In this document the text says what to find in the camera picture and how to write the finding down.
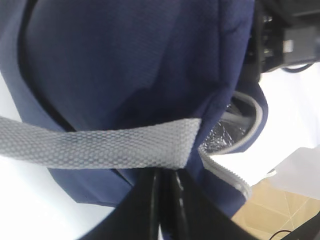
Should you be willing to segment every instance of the gray woven strap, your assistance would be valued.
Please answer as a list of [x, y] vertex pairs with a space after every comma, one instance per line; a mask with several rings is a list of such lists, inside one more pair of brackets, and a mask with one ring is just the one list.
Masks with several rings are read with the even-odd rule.
[[201, 120], [106, 131], [53, 132], [0, 117], [0, 156], [55, 169], [183, 168]]

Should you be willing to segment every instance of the black cable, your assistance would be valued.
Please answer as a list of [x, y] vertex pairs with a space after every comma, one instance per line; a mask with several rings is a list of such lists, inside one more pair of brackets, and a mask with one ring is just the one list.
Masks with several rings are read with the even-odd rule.
[[277, 231], [275, 234], [273, 234], [269, 240], [273, 239], [276, 235], [280, 234], [280, 233], [292, 233], [292, 231], [290, 230], [280, 230], [280, 231]]
[[312, 65], [313, 65], [313, 63], [306, 64], [305, 66], [298, 67], [298, 68], [284, 67], [284, 68], [282, 68], [282, 70], [287, 72], [287, 73], [290, 73], [290, 74], [297, 74], [297, 73], [301, 73], [302, 71], [310, 68]]

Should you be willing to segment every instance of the plastic wrap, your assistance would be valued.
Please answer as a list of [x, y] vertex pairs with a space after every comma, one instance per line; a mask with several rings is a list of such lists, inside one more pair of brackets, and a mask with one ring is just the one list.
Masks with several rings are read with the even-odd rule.
[[[233, 104], [228, 105], [226, 111], [237, 116], [241, 115], [239, 109]], [[237, 122], [220, 119], [206, 137], [202, 147], [208, 154], [214, 154], [237, 143], [249, 130], [250, 127], [248, 125], [244, 126]]]

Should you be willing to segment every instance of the floor tile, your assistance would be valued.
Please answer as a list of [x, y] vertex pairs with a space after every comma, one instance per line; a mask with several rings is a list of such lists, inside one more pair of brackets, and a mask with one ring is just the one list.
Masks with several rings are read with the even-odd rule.
[[309, 199], [306, 196], [295, 194], [292, 192], [285, 192], [286, 201], [288, 203], [290, 215], [293, 216]]
[[[291, 221], [291, 219], [289, 221], [287, 221], [280, 229], [280, 230], [289, 230], [289, 231], [293, 231], [294, 230], [294, 225]], [[283, 239], [285, 236], [287, 236], [289, 234], [289, 232], [281, 232], [281, 233], [278, 233], [276, 235], [276, 237], [278, 239]]]
[[298, 228], [313, 218], [320, 211], [320, 200], [308, 199], [306, 203], [291, 218], [293, 226]]
[[260, 231], [251, 227], [247, 227], [246, 231], [259, 240], [269, 240], [272, 236], [271, 233]]
[[278, 231], [289, 220], [288, 216], [253, 202], [247, 202], [243, 206], [243, 216], [247, 227], [269, 234]]
[[265, 183], [265, 181], [252, 188], [250, 202], [288, 217], [290, 216], [285, 192], [274, 188], [270, 184]]

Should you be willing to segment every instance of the navy blue fabric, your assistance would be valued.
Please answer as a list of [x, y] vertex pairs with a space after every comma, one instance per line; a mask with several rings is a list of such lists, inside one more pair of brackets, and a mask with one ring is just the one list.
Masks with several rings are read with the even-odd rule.
[[[62, 130], [35, 93], [77, 131], [202, 118], [186, 168], [222, 211], [235, 213], [244, 197], [204, 170], [197, 148], [236, 87], [254, 1], [38, 1], [21, 36], [24, 78], [17, 46], [8, 48], [17, 44], [26, 1], [17, 2], [7, 30], [0, 29], [13, 41], [0, 38], [0, 67], [24, 122]], [[12, 62], [5, 63], [7, 56]], [[112, 206], [139, 175], [132, 169], [119, 170], [123, 178], [111, 170], [50, 172], [75, 201]]]

